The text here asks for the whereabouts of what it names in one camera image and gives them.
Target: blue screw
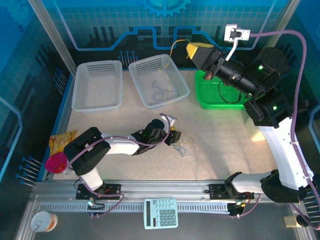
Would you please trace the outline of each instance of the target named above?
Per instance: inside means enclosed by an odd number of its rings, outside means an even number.
[[[33,187],[33,185],[31,185],[31,184],[29,184],[29,183],[26,183],[26,182],[24,182],[23,180],[20,180],[20,184],[22,185],[22,184],[25,184],[25,185],[28,185],[28,186],[30,186],[30,187]]]
[[[127,56],[123,56],[124,62],[125,62],[125,67],[128,68],[128,63],[127,63]]]
[[[33,170],[35,170],[35,171],[39,172],[39,170],[38,170],[38,169],[36,169],[36,168],[34,168],[34,167],[30,166],[30,165],[29,165],[29,163],[27,163],[27,164],[25,165],[25,167],[26,167],[27,169],[33,169]]]
[[[135,51],[131,51],[132,55],[133,55],[133,60],[136,61],[136,58],[135,58]]]
[[[129,65],[129,64],[130,64],[130,62],[129,62],[129,55],[128,55],[129,51],[125,51],[125,53],[126,53],[126,57],[127,57],[127,59],[128,59],[128,65]]]
[[[122,64],[125,64],[124,56],[122,55],[123,51],[119,51],[119,53],[121,54]]]
[[[32,161],[27,160],[27,159],[23,156],[23,157],[22,157],[22,162],[24,162],[24,161],[26,161],[26,162],[28,162],[28,163],[36,166],[37,168],[40,168],[40,167],[41,167],[41,166],[39,166],[38,164],[35,164],[35,163],[33,163]]]
[[[23,175],[24,177],[27,176],[27,177],[30,177],[30,178],[32,178],[32,179],[37,180],[37,178],[36,178],[35,176],[31,176],[31,175],[27,174],[25,171],[23,172],[22,175]]]
[[[32,156],[29,156],[29,160],[33,160],[33,161],[35,161],[36,163],[38,163],[38,164],[42,165],[42,163],[41,163],[41,162],[39,162],[39,161],[35,160]]]

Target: calculator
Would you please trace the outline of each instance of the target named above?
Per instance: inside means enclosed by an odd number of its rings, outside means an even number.
[[[178,227],[178,208],[175,198],[146,198],[143,221],[145,229],[172,229]]]

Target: glass panel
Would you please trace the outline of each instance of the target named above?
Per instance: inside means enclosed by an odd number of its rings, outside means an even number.
[[[223,40],[226,24],[270,31],[287,0],[44,0],[53,22],[77,65],[120,60],[124,67],[136,59],[168,54],[176,39],[230,47]],[[260,49],[250,39],[239,49]],[[186,42],[172,55],[180,68],[193,68],[186,59]]]
[[[300,113],[297,117],[296,134],[305,160],[315,175],[320,174],[320,16],[318,9],[320,9],[319,1],[313,0],[312,4],[301,1],[286,27],[288,30],[302,33],[307,43],[306,63],[299,93]],[[283,81],[282,90],[288,100],[293,103],[301,64],[302,45],[297,37],[283,35],[276,47],[283,50],[291,66],[289,76]],[[315,181],[317,185],[320,184],[318,179]],[[313,192],[306,196],[304,203],[310,221],[318,225],[319,208]],[[314,233],[319,239],[319,231]]]
[[[0,26],[0,239],[14,239],[39,169],[22,157],[42,162],[69,72],[27,0],[0,0]]]

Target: yellow cable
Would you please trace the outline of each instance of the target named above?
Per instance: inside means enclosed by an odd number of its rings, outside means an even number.
[[[187,136],[187,138],[189,138],[191,141],[181,141],[181,140],[178,140],[176,143],[173,143],[170,147],[173,148],[173,149],[176,149],[178,147],[182,147],[184,148],[184,144],[191,144],[191,145],[194,145],[195,146],[195,152],[192,154],[192,155],[183,155],[180,157],[181,158],[184,158],[184,157],[193,157],[194,155],[197,154],[198,152],[198,146],[197,144],[195,143],[195,140],[192,138],[192,137],[189,137],[185,132],[183,133]]]
[[[175,41],[173,44],[172,44],[172,46],[171,46],[171,50],[170,50],[170,57],[171,57],[171,54],[172,54],[172,51],[173,51],[173,49],[174,49],[174,46],[176,45],[176,43],[178,43],[178,42],[183,42],[183,41],[188,41],[189,43],[191,43],[191,41],[189,40],[189,39],[178,39],[177,41]]]
[[[178,42],[183,42],[183,41],[188,41],[189,43],[191,43],[191,41],[189,40],[189,39],[178,39],[178,40],[176,40],[173,44],[172,44],[172,46],[171,46],[171,50],[170,50],[170,54],[169,54],[169,56],[171,57],[171,54],[172,54],[172,51],[173,51],[173,49],[174,49],[174,46],[176,45],[176,43],[178,43]],[[170,61],[168,61],[168,63],[167,63],[167,65],[165,65],[165,69],[169,66],[169,64],[170,64]]]
[[[178,42],[183,42],[183,41],[188,41],[189,43],[191,43],[191,41],[190,41],[189,39],[178,39],[178,40],[176,40],[176,41],[172,44],[172,46],[171,46],[170,55],[169,55],[170,57],[171,57],[172,51],[173,51],[174,46],[176,45],[176,43],[178,43]],[[166,68],[169,66],[169,64],[170,64],[170,60],[168,61],[167,65],[165,65],[164,69],[166,69]],[[172,87],[172,84],[171,84],[171,82],[170,82],[170,79],[169,79],[168,75],[167,75],[164,71],[162,71],[160,68],[158,69],[158,71],[165,75],[165,77],[166,77],[166,79],[167,79],[167,81],[168,81],[168,83],[169,83],[169,85],[170,85],[170,92],[172,92],[173,87]]]

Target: yellow object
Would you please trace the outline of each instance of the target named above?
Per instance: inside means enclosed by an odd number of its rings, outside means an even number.
[[[302,226],[297,222],[297,215],[284,216],[284,224],[287,228],[301,228]]]
[[[76,138],[76,130],[66,133],[51,135],[49,139],[50,156],[56,153],[61,153],[68,143],[72,142]]]
[[[266,140],[265,136],[262,134],[259,128],[255,126],[254,121],[250,117],[247,119],[244,125],[251,138],[251,141],[260,142]]]
[[[194,57],[194,55],[196,54],[196,51],[198,50],[198,47],[203,47],[203,48],[212,48],[213,45],[212,44],[207,44],[207,43],[202,43],[202,42],[190,42],[188,43],[188,45],[186,46],[186,51],[188,53],[188,56],[190,57],[190,59],[192,59]]]

